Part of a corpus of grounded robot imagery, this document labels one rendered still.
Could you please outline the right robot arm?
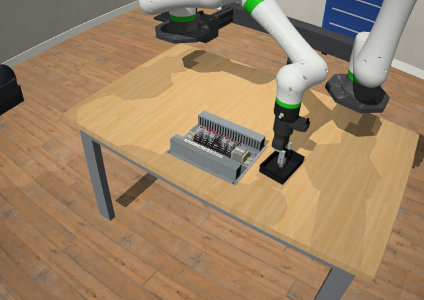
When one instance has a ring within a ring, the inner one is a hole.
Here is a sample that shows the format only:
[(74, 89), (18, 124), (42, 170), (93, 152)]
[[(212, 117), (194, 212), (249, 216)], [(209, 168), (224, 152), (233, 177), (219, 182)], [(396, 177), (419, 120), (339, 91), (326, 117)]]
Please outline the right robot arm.
[(169, 11), (168, 32), (191, 34), (197, 26), (203, 25), (201, 15), (204, 12), (196, 13), (196, 8), (217, 9), (234, 2), (271, 35), (292, 62), (282, 67), (276, 76), (276, 103), (287, 109), (300, 107), (305, 91), (327, 78), (328, 66), (298, 33), (275, 0), (139, 0), (139, 5), (148, 15)]

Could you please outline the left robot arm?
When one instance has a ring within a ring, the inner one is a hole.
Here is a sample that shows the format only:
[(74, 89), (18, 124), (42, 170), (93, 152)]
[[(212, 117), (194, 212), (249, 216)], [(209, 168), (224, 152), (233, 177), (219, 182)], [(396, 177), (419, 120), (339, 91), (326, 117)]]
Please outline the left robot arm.
[[(375, 98), (389, 74), (402, 32), (417, 0), (383, 0), (370, 32), (356, 35), (343, 91), (359, 100)], [(373, 88), (370, 88), (373, 87)]]

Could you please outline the grey relay panel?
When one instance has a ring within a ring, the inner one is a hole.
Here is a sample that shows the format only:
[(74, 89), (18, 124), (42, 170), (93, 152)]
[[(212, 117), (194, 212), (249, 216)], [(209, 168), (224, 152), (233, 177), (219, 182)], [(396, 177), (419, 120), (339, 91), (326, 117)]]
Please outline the grey relay panel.
[[(214, 143), (196, 136), (196, 129), (200, 126), (204, 130), (217, 133)], [(236, 141), (232, 152), (221, 147), (221, 140), (224, 137)], [(236, 185), (267, 148), (264, 145), (265, 137), (217, 115), (202, 111), (198, 114), (198, 124), (186, 135), (175, 134), (171, 137), (170, 149), (166, 153)]]

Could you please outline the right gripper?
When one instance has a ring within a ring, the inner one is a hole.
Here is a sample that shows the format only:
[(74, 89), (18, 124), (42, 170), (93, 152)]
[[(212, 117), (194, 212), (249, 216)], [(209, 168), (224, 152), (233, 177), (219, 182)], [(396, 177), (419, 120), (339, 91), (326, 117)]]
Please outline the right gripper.
[(285, 156), (289, 156), (290, 154), (292, 142), (289, 139), (293, 130), (306, 132), (309, 128), (309, 118), (306, 119), (299, 116), (300, 108), (301, 106), (296, 109), (287, 109), (278, 105), (275, 101), (272, 147), (274, 148), (273, 150), (279, 152), (278, 163), (281, 165), (284, 163)]

